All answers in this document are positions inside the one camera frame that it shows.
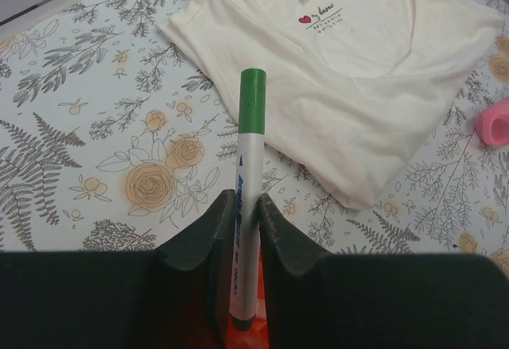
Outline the green cap white marker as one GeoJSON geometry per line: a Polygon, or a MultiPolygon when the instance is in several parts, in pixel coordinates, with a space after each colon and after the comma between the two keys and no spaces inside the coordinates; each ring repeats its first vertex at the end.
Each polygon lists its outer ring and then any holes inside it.
{"type": "Polygon", "coordinates": [[[248,68],[241,74],[235,238],[231,273],[230,315],[234,328],[249,330],[258,307],[260,246],[258,199],[262,194],[266,114],[266,73],[248,68]]]}

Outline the pink eraser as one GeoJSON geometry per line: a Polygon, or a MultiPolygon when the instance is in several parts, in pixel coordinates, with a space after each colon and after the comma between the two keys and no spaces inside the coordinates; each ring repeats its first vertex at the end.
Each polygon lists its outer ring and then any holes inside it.
{"type": "Polygon", "coordinates": [[[508,102],[500,100],[476,117],[475,130],[485,145],[508,146],[508,102]]]}

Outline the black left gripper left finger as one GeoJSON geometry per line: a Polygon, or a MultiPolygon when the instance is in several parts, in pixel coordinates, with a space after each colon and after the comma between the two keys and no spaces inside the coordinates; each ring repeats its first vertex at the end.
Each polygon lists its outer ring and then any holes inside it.
{"type": "Polygon", "coordinates": [[[154,250],[4,253],[4,348],[223,348],[235,193],[154,250]]]}

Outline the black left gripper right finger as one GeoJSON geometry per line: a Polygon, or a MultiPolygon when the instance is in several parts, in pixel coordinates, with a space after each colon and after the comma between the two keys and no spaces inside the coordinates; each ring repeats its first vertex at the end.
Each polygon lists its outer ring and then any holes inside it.
{"type": "Polygon", "coordinates": [[[474,254],[333,254],[258,201],[272,348],[505,348],[508,280],[474,254]]]}

